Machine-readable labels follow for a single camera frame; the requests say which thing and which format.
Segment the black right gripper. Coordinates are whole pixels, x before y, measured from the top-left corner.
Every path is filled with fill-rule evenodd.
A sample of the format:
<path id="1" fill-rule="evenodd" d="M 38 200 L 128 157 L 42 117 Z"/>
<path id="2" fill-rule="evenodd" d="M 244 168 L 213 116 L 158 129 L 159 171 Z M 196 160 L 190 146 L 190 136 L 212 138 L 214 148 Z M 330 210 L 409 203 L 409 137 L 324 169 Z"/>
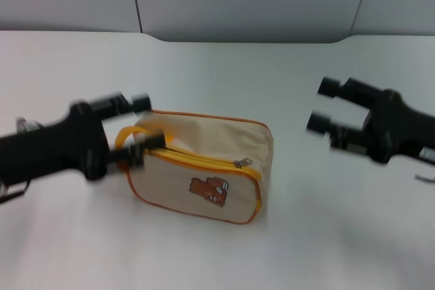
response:
<path id="1" fill-rule="evenodd" d="M 380 90 L 356 79 L 345 83 L 324 77 L 318 94 L 339 97 L 370 109 L 365 131 L 335 124 L 329 117 L 312 113 L 307 130 L 328 134 L 330 147 L 358 155 L 368 155 L 375 162 L 387 164 L 393 156 L 403 155 L 435 164 L 435 117 L 409 107 L 393 90 Z"/>

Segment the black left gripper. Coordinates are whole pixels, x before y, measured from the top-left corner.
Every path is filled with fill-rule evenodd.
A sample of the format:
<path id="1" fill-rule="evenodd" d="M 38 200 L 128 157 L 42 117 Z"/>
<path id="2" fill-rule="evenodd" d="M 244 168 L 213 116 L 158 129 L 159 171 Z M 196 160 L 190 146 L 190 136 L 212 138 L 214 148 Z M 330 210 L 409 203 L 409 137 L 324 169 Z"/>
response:
<path id="1" fill-rule="evenodd" d="M 120 134 L 114 149 L 109 150 L 101 119 L 151 110 L 148 95 L 129 101 L 116 94 L 90 104 L 74 104 L 68 115 L 53 125 L 1 137 L 0 181 L 25 182 L 68 169 L 76 169 L 94 181 L 106 174 L 107 165 L 143 166 L 147 150 L 166 147 L 164 134 L 146 136 L 130 145 L 125 145 L 130 135 Z"/>

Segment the beige orange bear food bag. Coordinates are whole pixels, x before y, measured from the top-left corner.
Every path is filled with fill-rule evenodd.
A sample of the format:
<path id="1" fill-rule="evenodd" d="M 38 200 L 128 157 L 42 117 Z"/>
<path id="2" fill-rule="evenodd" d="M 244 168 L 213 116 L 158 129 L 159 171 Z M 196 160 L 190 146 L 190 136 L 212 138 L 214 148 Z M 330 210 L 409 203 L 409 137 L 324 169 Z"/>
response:
<path id="1" fill-rule="evenodd" d="M 132 192 L 170 211 L 237 225 L 266 205 L 273 136 L 253 120 L 153 111 L 121 129 L 115 148 L 163 132 L 166 147 L 145 150 L 143 166 L 122 166 Z"/>

